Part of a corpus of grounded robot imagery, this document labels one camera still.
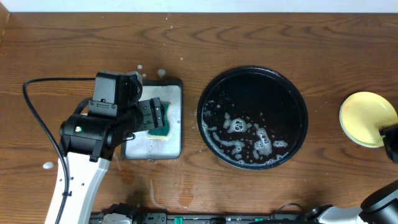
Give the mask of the green yellow sponge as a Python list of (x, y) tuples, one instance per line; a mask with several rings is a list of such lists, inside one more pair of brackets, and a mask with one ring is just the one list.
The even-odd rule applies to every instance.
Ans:
[(147, 136), (149, 138), (153, 139), (167, 139), (170, 134), (170, 123), (169, 119), (167, 116), (168, 110), (169, 110), (169, 103), (168, 102), (161, 102), (163, 108), (164, 108), (164, 120), (165, 120), (165, 126), (157, 129), (153, 129), (147, 132)]

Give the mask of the yellow plate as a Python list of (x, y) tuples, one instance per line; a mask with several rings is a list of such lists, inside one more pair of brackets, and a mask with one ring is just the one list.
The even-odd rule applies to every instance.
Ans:
[(382, 96), (368, 91), (353, 93), (340, 106), (340, 125), (356, 144), (376, 148), (384, 145), (380, 130), (397, 124), (397, 111)]

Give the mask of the light blue plate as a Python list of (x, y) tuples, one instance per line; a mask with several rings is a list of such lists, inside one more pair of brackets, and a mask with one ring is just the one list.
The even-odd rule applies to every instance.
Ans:
[(377, 148), (382, 146), (382, 137), (376, 127), (376, 118), (353, 106), (341, 106), (338, 122), (343, 134), (355, 144)]

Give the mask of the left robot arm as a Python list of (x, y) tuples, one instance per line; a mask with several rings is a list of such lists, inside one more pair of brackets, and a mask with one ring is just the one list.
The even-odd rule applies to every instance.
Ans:
[(82, 114), (95, 103), (83, 100), (60, 127), (58, 179), (46, 223), (88, 223), (114, 150), (138, 133), (166, 125), (167, 108), (159, 98), (138, 101), (116, 117)]

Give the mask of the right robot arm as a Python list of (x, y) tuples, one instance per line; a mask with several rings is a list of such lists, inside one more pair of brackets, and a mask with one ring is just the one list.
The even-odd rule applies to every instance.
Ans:
[[(388, 158), (397, 164), (397, 123), (382, 126), (377, 133), (382, 137)], [(296, 223), (397, 224), (397, 180), (372, 193), (360, 207), (338, 208), (325, 205), (314, 208), (294, 221)]]

